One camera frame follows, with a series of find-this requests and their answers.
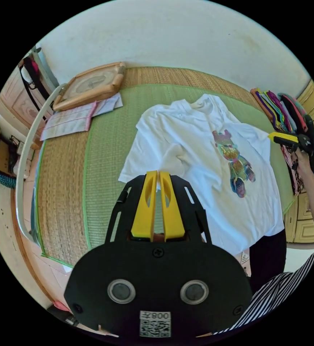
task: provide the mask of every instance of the black pants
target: black pants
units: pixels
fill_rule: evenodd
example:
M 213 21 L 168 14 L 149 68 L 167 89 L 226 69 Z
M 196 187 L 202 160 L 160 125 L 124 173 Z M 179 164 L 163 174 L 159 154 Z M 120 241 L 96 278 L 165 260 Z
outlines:
M 263 236 L 250 247 L 250 284 L 253 294 L 274 276 L 283 273 L 286 252 L 285 229 L 271 237 Z

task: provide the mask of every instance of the glitter bear graphic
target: glitter bear graphic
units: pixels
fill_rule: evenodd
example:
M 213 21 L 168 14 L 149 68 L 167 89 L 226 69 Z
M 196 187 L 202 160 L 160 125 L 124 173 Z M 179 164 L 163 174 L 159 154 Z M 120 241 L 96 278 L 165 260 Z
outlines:
M 230 185 L 233 192 L 240 198 L 245 197 L 246 189 L 244 181 L 249 180 L 254 182 L 256 180 L 251 164 L 240 155 L 237 145 L 231 140 L 232 135 L 229 131 L 225 130 L 224 133 L 213 131 L 212 134 L 216 147 L 219 149 L 221 155 L 229 161 Z

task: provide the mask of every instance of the pink and white fabric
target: pink and white fabric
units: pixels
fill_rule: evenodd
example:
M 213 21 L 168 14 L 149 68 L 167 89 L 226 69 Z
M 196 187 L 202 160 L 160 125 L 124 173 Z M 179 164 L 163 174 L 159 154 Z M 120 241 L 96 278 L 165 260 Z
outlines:
M 84 106 L 54 113 L 46 123 L 40 140 L 44 141 L 48 138 L 88 131 L 94 116 L 122 106 L 121 95 L 117 93 L 106 100 L 95 101 Z

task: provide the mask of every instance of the screw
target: screw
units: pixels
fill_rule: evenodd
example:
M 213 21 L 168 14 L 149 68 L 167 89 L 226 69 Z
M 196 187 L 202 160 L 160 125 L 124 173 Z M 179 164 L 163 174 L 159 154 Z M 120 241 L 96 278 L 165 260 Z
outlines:
M 161 248 L 155 248 L 152 251 L 153 257 L 160 258 L 164 255 L 164 250 Z
M 239 305 L 233 310 L 233 315 L 238 316 L 242 313 L 243 311 L 243 306 Z
M 83 312 L 82 307 L 79 304 L 74 303 L 73 308 L 79 314 L 81 314 Z

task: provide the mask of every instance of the framed picture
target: framed picture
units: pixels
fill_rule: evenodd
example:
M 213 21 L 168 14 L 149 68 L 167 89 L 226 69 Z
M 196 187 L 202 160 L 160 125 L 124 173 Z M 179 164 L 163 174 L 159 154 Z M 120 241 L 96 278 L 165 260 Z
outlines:
M 65 111 L 115 95 L 121 87 L 125 68 L 123 62 L 115 62 L 76 75 L 61 89 L 53 110 Z

